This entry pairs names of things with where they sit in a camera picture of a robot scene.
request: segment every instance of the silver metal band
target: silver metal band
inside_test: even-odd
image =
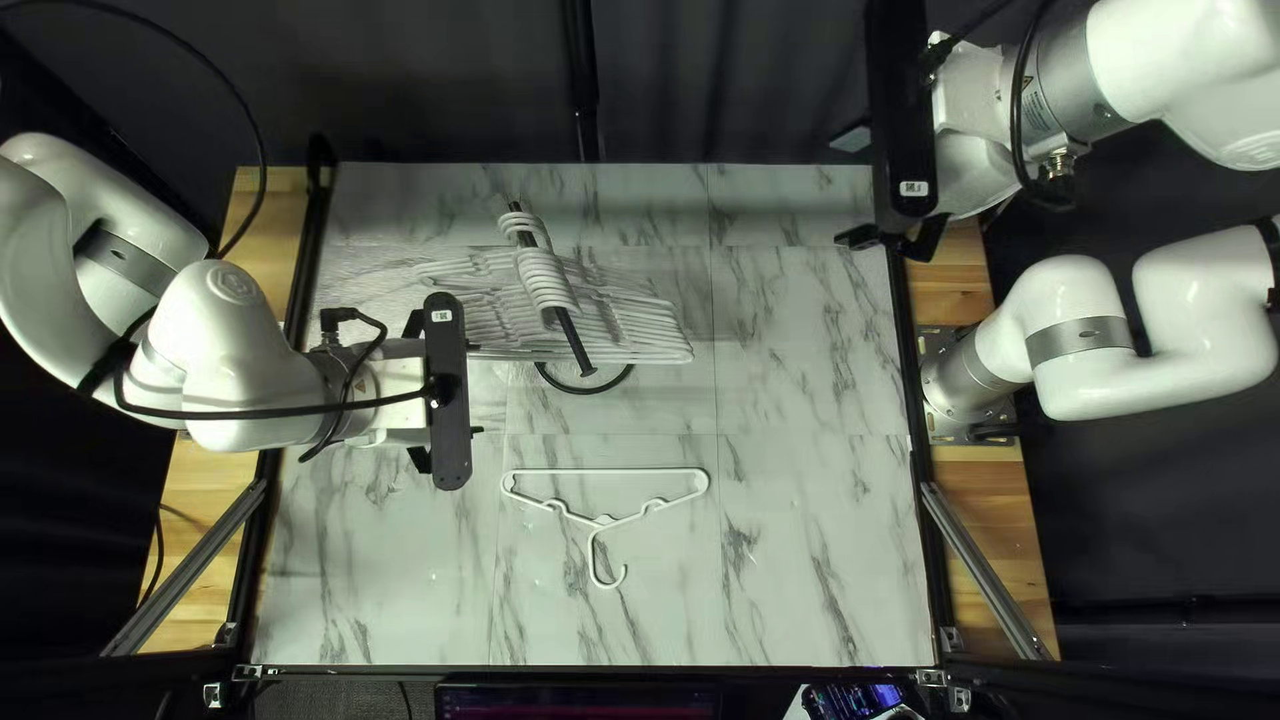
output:
[[[1046,360],[1100,347],[1133,350],[1129,323],[1117,315],[1096,315],[1050,325],[1027,338],[1027,357],[1034,368]]]
[[[93,225],[76,243],[76,255],[92,260],[151,295],[160,297],[178,270],[137,245]]]

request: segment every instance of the metal mounting plate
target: metal mounting plate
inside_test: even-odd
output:
[[[954,346],[957,340],[956,331],[960,329],[963,328],[955,325],[916,325],[915,350],[920,356],[920,364],[946,352],[948,347]],[[989,421],[992,424],[1016,423],[1018,415],[1014,413],[1012,400],[1006,397],[1004,402],[995,407]],[[1018,438],[1014,436],[969,439],[969,423],[960,423],[947,418],[936,411],[928,401],[924,402],[924,424],[929,430],[929,445],[984,445],[988,447],[1010,447],[1018,445]]]

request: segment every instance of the marble tile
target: marble tile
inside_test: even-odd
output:
[[[503,443],[442,492],[402,448],[287,451],[255,662],[485,664]]]
[[[343,163],[326,243],[502,243],[502,173],[481,164]]]
[[[712,288],[719,433],[906,433],[883,249],[718,249]]]
[[[701,165],[344,163],[326,237],[358,245],[502,243],[518,200],[557,250],[707,245]]]
[[[718,477],[737,662],[933,662],[904,437],[726,436]]]
[[[865,165],[708,165],[712,245],[831,246],[870,222]]]
[[[589,247],[573,255],[588,264],[648,277],[658,296],[680,309],[694,360],[684,365],[639,365],[621,386],[599,396],[563,393],[548,386],[532,365],[521,365],[511,375],[508,432],[714,433],[710,252],[689,247]],[[570,384],[581,383],[575,363],[553,363],[548,370]],[[598,378],[612,378],[618,370],[617,365],[602,365]]]
[[[494,577],[495,665],[714,665],[726,653],[710,436],[508,436],[508,468],[695,466],[713,478],[685,505],[605,532],[608,569],[625,564],[613,591],[586,566],[590,529],[502,497]],[[655,477],[562,475],[559,493],[584,512],[626,512]],[[655,484],[669,491],[666,483]]]
[[[707,247],[701,165],[508,165],[507,177],[557,249]]]

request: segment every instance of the white plastic hanger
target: white plastic hanger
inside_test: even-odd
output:
[[[626,515],[622,518],[614,518],[609,514],[596,515],[595,518],[588,518],[570,510],[568,505],[558,498],[550,497],[547,500],[538,500],[516,491],[516,480],[520,475],[673,475],[673,474],[689,474],[694,479],[694,491],[677,497],[676,500],[667,500],[666,497],[652,497],[643,503],[640,503],[640,510]],[[605,591],[611,591],[622,584],[622,580],[627,577],[627,566],[622,565],[618,569],[618,577],[612,583],[600,579],[600,574],[595,568],[595,538],[604,530],[609,528],[617,528],[620,525],[626,525],[627,523],[635,523],[636,520],[644,518],[648,514],[658,512],[659,510],[666,510],[668,507],[675,507],[682,502],[689,502],[695,497],[701,496],[710,487],[710,477],[707,470],[701,468],[588,468],[588,469],[526,469],[526,470],[511,470],[502,477],[502,492],[507,497],[518,500],[525,505],[532,505],[541,510],[550,510],[552,512],[559,511],[561,515],[568,518],[570,520],[576,520],[584,525],[591,528],[591,534],[586,537],[586,562],[591,566],[591,582],[595,587]]]

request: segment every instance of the black pole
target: black pole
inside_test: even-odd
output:
[[[524,211],[520,208],[520,202],[515,200],[507,206],[512,213]],[[517,231],[516,237],[520,238],[521,247],[538,247],[538,241],[534,240],[534,233],[529,231]],[[568,310],[564,307],[556,309],[556,319],[559,320],[561,329],[564,331],[564,340],[568,341],[570,350],[573,351],[573,359],[577,360],[577,368],[581,370],[584,378],[589,378],[595,374],[595,366],[591,365],[591,359],[586,356],[586,348],[582,347],[582,338],[577,337],[577,328],[573,327],[573,319],[568,316]]]
[[[600,79],[595,68],[591,0],[563,0],[562,6],[577,156],[584,163],[599,163],[600,133],[595,114],[600,105]]]

